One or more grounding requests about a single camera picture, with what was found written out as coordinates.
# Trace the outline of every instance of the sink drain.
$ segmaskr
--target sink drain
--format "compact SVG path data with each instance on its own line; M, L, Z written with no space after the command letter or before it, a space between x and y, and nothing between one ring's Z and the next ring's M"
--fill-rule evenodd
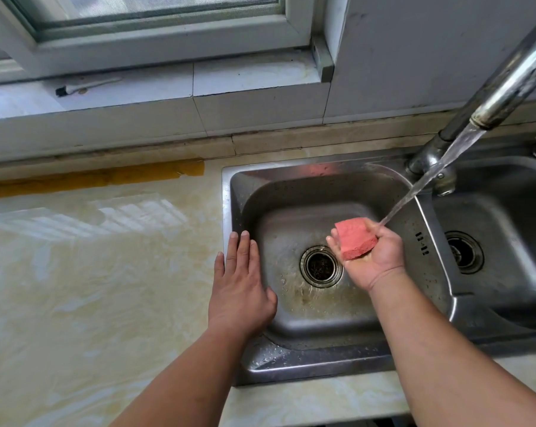
M473 237L459 230L450 230L445 235L462 274L473 274L481 270L485 258L481 246Z
M301 275L312 286L330 287L336 284L343 267L327 246L314 246L305 251L300 259Z

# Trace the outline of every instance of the sponge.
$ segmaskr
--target sponge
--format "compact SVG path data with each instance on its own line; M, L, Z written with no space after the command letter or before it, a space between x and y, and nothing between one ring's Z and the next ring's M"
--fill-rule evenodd
M335 223L335 227L341 241L341 254L346 261L363 256L378 243L377 237L367 229L362 217L343 220Z

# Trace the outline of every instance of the countertop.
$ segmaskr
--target countertop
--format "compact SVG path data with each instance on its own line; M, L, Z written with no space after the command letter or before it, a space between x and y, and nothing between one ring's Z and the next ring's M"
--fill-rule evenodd
M202 176L0 199L0 426L105 426L205 330L224 166L377 146L213 159ZM536 391L536 355L499 363ZM233 388L221 425L407 411L396 372L383 372Z

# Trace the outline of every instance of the faucet spout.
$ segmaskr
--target faucet spout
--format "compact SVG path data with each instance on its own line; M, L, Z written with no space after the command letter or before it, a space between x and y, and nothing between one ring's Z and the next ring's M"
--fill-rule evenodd
M507 59L477 90L452 120L440 130L407 163L415 175L427 172L448 150L451 143L469 123L483 130L501 124L536 88L536 27L521 41ZM434 179L443 183L442 193L453 191L448 179Z

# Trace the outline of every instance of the water stream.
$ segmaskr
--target water stream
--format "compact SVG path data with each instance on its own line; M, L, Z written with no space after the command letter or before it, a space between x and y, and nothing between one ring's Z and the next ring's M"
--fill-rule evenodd
M465 150L470 148L477 140L485 134L486 130L477 127L475 124L469 123L467 127L463 129L463 132L457 136L456 140L449 146L448 150L442 156L442 158L434 166L426 172L422 178L420 178L406 193L406 195L400 199L392 210L382 219L379 225L375 228L374 232L390 222L392 217L400 211L407 203L413 200L420 191L426 187L426 185L432 181L447 165L457 159Z

